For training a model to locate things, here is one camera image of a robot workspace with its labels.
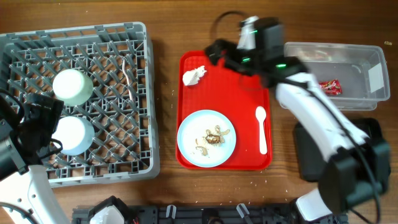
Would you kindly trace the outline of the light blue bowl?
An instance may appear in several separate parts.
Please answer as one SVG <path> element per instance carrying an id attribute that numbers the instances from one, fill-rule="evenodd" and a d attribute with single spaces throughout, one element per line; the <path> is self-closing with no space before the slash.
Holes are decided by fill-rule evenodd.
<path id="1" fill-rule="evenodd" d="M 59 120 L 52 139 L 62 143 L 62 154 L 77 156 L 90 148 L 94 136 L 94 127 L 87 119 L 66 116 Z"/>

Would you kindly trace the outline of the white plastic spoon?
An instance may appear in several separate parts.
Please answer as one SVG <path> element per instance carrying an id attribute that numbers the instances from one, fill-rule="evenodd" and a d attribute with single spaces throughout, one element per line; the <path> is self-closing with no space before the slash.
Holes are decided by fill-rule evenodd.
<path id="1" fill-rule="evenodd" d="M 267 154 L 267 141 L 264 129 L 264 122 L 266 120 L 266 111 L 262 106 L 258 106 L 255 112 L 256 119 L 259 123 L 259 151 L 261 154 Z"/>

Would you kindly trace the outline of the light green bowl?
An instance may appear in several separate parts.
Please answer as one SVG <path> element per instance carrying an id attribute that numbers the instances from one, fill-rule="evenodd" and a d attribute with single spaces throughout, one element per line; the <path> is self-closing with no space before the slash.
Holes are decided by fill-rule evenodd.
<path id="1" fill-rule="evenodd" d="M 53 79 L 52 88 L 58 100 L 66 106 L 82 105 L 93 93 L 93 81 L 78 70 L 66 69 Z"/>

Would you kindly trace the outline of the red snack wrapper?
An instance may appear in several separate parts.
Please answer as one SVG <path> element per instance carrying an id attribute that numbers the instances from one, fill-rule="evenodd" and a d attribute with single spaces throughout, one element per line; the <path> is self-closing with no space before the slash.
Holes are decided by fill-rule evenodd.
<path id="1" fill-rule="evenodd" d="M 340 95 L 343 93 L 339 80 L 328 80 L 319 83 L 320 88 L 327 95 Z"/>

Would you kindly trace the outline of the white tissue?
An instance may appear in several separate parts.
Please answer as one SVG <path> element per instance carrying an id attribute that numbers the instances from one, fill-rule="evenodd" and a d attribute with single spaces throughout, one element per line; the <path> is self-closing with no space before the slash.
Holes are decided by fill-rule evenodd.
<path id="1" fill-rule="evenodd" d="M 183 74 L 182 81 L 185 86 L 198 84 L 199 80 L 205 75 L 205 66 L 202 65 Z"/>

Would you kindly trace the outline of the light blue plate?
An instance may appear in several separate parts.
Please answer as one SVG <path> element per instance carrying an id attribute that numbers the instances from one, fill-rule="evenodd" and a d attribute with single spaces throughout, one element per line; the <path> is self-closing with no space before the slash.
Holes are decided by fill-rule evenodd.
<path id="1" fill-rule="evenodd" d="M 237 135 L 232 122 L 213 110 L 188 115 L 177 131 L 177 152 L 200 168 L 224 164 L 232 156 Z"/>

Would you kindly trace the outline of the white plastic fork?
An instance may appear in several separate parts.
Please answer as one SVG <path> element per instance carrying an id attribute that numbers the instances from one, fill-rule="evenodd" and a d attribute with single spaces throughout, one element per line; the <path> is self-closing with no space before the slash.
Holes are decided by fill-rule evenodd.
<path id="1" fill-rule="evenodd" d="M 129 93 L 129 99 L 132 102 L 134 102 L 134 97 L 133 97 L 132 91 L 129 89 L 131 82 L 130 82 L 129 75 L 126 72 L 126 61 L 125 61 L 125 59 L 123 59 L 123 61 L 122 61 L 122 72 L 123 72 L 123 75 L 124 75 L 124 77 L 125 77 L 125 79 L 127 81 L 127 90 L 128 90 L 128 93 Z"/>

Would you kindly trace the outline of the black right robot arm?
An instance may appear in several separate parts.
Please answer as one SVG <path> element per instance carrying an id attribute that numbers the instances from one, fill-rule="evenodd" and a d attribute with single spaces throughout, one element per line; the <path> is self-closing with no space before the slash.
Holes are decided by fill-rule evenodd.
<path id="1" fill-rule="evenodd" d="M 317 144 L 326 165 L 318 186 L 295 206 L 308 222 L 353 212 L 387 191 L 390 147 L 357 128 L 324 94 L 299 58 L 284 53 L 283 27 L 275 17 L 247 18 L 240 23 L 238 43 L 216 39 L 205 49 L 213 65 L 242 75 L 258 75 L 262 86 L 299 120 Z"/>

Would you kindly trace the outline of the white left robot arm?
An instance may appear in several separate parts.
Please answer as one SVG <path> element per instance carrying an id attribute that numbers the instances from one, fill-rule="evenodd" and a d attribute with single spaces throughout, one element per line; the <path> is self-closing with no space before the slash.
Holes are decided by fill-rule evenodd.
<path id="1" fill-rule="evenodd" d="M 14 223 L 69 223 L 42 162 L 63 149 L 52 137 L 62 110 L 55 98 L 30 93 L 21 103 L 1 90 L 1 207 Z"/>

